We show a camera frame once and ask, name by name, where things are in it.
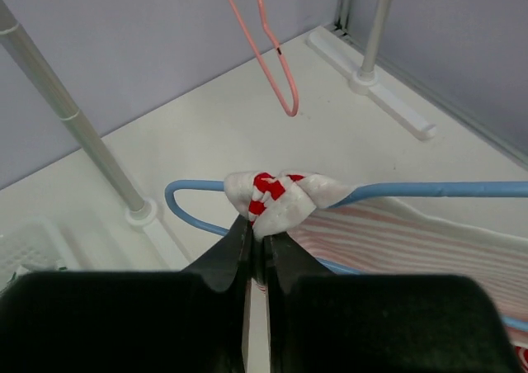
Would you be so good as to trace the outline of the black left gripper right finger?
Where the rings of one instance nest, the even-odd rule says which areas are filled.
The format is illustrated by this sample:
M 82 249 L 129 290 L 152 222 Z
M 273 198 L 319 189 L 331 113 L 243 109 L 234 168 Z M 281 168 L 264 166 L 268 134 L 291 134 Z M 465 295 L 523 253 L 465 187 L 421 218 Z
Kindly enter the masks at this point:
M 519 372 L 499 314 L 473 280 L 340 275 L 290 236 L 263 242 L 274 372 Z

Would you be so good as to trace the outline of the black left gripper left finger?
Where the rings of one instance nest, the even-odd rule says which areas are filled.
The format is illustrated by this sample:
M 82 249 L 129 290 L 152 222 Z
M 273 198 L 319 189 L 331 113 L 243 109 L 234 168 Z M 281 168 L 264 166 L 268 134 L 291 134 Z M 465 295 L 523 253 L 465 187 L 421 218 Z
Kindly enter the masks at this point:
M 1 296 L 4 372 L 243 372 L 252 231 L 180 271 L 37 271 Z

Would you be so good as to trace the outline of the red striped tank top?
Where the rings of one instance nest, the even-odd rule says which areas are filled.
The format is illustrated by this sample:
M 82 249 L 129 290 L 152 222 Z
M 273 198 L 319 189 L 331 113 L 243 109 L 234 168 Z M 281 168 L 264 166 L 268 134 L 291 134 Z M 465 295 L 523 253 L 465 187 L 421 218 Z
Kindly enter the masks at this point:
M 511 319 L 508 332 L 527 366 L 527 240 L 425 215 L 393 198 L 341 206 L 355 191 L 317 173 L 236 172 L 224 180 L 231 204 L 257 238 L 288 233 L 313 256 L 366 273 L 462 274 Z

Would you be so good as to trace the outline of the pink wire hanger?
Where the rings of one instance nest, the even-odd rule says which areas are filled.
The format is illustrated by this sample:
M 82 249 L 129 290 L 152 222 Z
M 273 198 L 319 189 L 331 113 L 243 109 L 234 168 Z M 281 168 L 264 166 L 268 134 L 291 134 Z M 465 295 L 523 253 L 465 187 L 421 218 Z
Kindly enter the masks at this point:
M 299 93 L 298 89 L 295 83 L 294 76 L 292 72 L 290 71 L 290 66 L 288 65 L 288 62 L 285 58 L 284 51 L 281 48 L 281 43 L 276 38 L 275 34 L 270 28 L 269 22 L 267 20 L 267 12 L 266 12 L 266 6 L 263 0 L 256 0 L 257 2 L 257 9 L 260 17 L 261 27 L 262 31 L 267 37 L 267 39 L 270 41 L 272 45 L 272 49 L 275 52 L 280 66 L 283 70 L 283 74 L 285 75 L 286 82 L 288 84 L 288 87 L 290 89 L 290 95 L 291 95 L 291 104 L 289 105 L 287 100 L 285 99 L 284 95 L 282 94 L 280 87 L 277 83 L 277 81 L 273 78 L 273 75 L 271 73 L 271 70 L 267 66 L 265 60 L 262 57 L 261 51 L 258 49 L 257 44 L 255 40 L 252 38 L 251 33 L 249 32 L 249 29 L 243 20 L 243 17 L 238 10 L 238 7 L 234 0 L 228 0 L 229 5 L 232 8 L 233 14 L 235 15 L 238 24 L 240 25 L 243 34 L 245 35 L 247 42 L 249 43 L 253 53 L 255 54 L 255 58 L 257 62 L 259 63 L 262 72 L 266 76 L 267 81 L 269 82 L 271 89 L 276 95 L 277 100 L 279 101 L 284 113 L 288 117 L 295 117 L 298 114 L 299 111 Z

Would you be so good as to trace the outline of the blue wire hanger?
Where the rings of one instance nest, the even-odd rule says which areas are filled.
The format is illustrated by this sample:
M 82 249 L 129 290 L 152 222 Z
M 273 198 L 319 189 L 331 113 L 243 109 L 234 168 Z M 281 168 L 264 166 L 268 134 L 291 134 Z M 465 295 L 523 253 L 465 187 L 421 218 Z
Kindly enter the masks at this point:
M 180 190 L 219 191 L 224 193 L 224 180 L 180 180 L 172 182 L 166 186 L 164 191 L 167 207 L 179 219 L 198 229 L 203 229 L 204 231 L 210 232 L 212 234 L 225 235 L 227 233 L 227 229 L 207 223 L 203 220 L 199 220 L 196 217 L 188 214 L 178 205 L 176 200 L 176 193 Z M 524 199 L 527 196 L 527 185 L 525 182 L 396 182 L 354 187 L 355 191 L 340 201 L 339 204 L 341 206 L 379 197 L 393 197 L 407 204 L 407 199 L 409 198 L 445 197 L 474 199 Z M 321 258 L 318 259 L 322 260 L 328 267 L 336 268 L 340 272 L 360 274 L 366 273 L 356 271 L 350 267 L 337 265 L 333 262 L 326 262 Z M 502 321 L 509 328 L 508 324 L 511 322 L 511 319 L 504 316 L 503 313 L 501 313 L 501 315 Z M 517 322 L 516 327 L 525 329 L 527 331 L 527 320 Z

